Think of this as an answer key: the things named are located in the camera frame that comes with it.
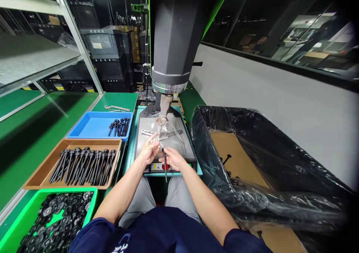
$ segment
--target sleeve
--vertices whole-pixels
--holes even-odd
[[[103,217],[90,221],[72,241],[69,253],[102,252],[115,226]]]
[[[246,253],[272,253],[260,240],[250,232],[240,229],[230,230],[225,236],[223,248],[227,253],[246,252]]]

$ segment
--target green tray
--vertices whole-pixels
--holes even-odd
[[[30,228],[33,226],[35,220],[37,219],[37,213],[41,207],[41,203],[48,195],[52,193],[77,193],[86,191],[93,191],[93,196],[82,227],[89,223],[92,218],[92,213],[95,208],[97,198],[97,188],[55,188],[38,190],[25,206],[20,215],[17,217],[7,233],[4,235],[0,242],[0,252],[17,251],[22,238],[28,234]],[[46,225],[46,227],[49,227],[56,221],[61,220],[63,212],[64,210],[62,210],[58,215],[53,215],[52,220]]]

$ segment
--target white wall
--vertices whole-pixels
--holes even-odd
[[[207,105],[254,108],[354,189],[358,95],[200,45],[190,81]]]

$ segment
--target black trash bag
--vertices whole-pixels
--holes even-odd
[[[276,189],[230,178],[211,131],[234,133],[261,174]],[[202,180],[235,219],[275,222],[295,230],[328,232],[344,223],[352,190],[258,111],[197,106],[190,134]]]

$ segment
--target glass window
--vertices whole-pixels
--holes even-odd
[[[203,41],[358,78],[353,24],[335,0],[225,0]]]

